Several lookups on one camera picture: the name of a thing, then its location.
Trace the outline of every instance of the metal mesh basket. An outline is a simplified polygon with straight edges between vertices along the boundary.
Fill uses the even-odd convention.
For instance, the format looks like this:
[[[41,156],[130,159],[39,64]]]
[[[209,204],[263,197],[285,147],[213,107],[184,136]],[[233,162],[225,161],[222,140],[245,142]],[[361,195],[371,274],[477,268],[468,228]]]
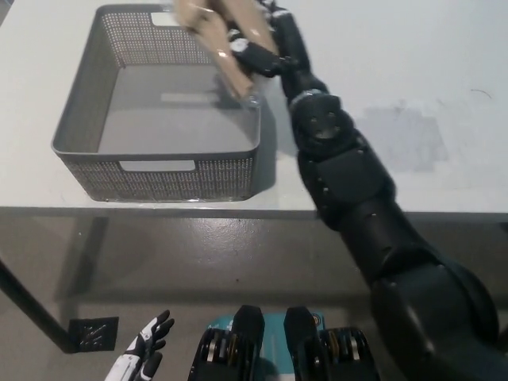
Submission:
[[[98,10],[53,149],[95,200],[246,199],[260,110],[229,97],[191,35],[154,25],[161,11]]]

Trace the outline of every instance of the concrete floor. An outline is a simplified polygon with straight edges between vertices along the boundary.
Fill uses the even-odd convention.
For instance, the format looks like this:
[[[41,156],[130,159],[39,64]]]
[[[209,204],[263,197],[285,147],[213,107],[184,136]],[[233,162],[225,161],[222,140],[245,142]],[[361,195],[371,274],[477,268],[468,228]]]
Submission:
[[[0,1],[0,21],[7,8]],[[508,306],[508,240],[498,226],[418,228],[475,271],[501,311]],[[176,324],[156,379],[183,381],[207,323],[242,303],[265,311],[307,304],[325,313],[328,327],[358,325],[383,379],[402,379],[379,341],[358,271],[319,221],[0,216],[0,257],[64,325],[120,317],[115,352],[63,355],[0,294],[1,379],[104,379],[139,329],[169,308]]]

